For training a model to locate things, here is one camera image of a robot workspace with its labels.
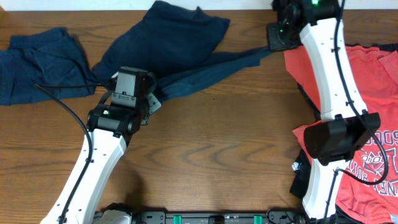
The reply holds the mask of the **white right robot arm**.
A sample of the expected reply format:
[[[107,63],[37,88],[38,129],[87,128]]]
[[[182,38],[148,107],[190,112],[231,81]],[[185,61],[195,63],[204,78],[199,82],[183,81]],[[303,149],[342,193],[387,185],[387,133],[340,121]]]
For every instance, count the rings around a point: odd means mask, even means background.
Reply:
[[[381,125],[359,94],[343,31],[344,1],[275,0],[277,22],[267,26],[272,52],[304,46],[320,97],[320,123],[304,131],[312,159],[302,207],[309,223],[336,220],[336,196],[346,168]]]

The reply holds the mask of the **navy blue shorts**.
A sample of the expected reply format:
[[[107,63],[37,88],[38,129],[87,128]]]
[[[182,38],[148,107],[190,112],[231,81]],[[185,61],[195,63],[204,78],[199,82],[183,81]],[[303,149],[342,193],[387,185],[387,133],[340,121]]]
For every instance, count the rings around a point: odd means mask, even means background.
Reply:
[[[118,37],[92,72],[106,82],[121,68],[154,73],[160,101],[204,90],[270,55],[267,46],[216,52],[230,20],[156,1],[143,19]]]

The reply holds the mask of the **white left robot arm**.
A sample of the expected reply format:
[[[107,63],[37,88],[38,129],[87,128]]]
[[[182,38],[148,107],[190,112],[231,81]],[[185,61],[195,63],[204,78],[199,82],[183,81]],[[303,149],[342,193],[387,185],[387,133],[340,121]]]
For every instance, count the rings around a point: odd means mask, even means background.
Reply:
[[[85,138],[76,164],[54,206],[42,223],[132,223],[134,214],[121,205],[103,212],[96,208],[109,176],[124,155],[133,134],[148,124],[161,102],[154,95],[152,72],[121,67],[106,85],[107,92],[88,121],[81,125]]]

